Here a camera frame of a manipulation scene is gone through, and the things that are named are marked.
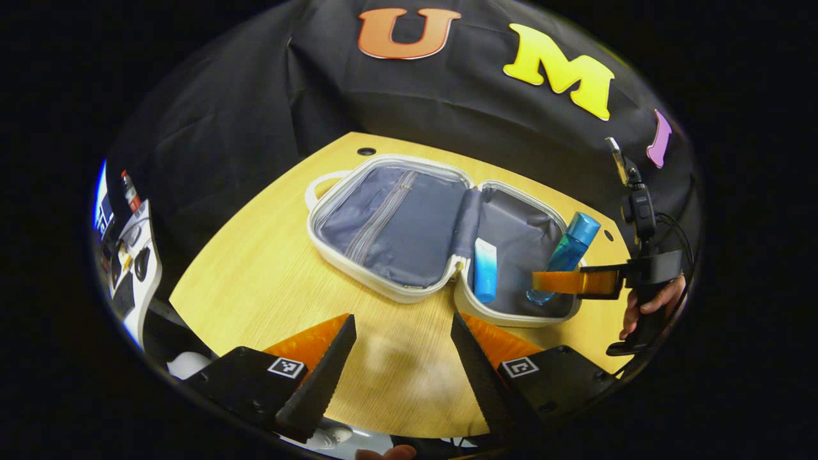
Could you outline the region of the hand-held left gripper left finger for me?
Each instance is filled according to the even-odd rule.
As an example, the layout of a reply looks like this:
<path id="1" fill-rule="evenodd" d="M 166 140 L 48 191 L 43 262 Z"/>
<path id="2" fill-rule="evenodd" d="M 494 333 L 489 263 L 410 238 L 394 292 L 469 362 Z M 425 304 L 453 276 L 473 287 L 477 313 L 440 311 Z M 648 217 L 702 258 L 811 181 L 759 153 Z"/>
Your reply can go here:
<path id="1" fill-rule="evenodd" d="M 345 312 L 263 351 L 238 346 L 184 382 L 240 421 L 305 442 L 321 423 L 356 340 L 355 317 Z"/>

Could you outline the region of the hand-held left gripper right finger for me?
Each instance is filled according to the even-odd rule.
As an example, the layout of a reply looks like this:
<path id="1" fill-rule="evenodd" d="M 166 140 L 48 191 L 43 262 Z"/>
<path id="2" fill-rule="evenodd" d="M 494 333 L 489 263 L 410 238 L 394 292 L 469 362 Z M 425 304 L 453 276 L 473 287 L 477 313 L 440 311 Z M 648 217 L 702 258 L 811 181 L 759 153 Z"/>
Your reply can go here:
<path id="1" fill-rule="evenodd" d="M 544 349 L 466 312 L 453 315 L 451 337 L 489 431 L 503 441 L 564 426 L 621 383 L 566 344 Z"/>

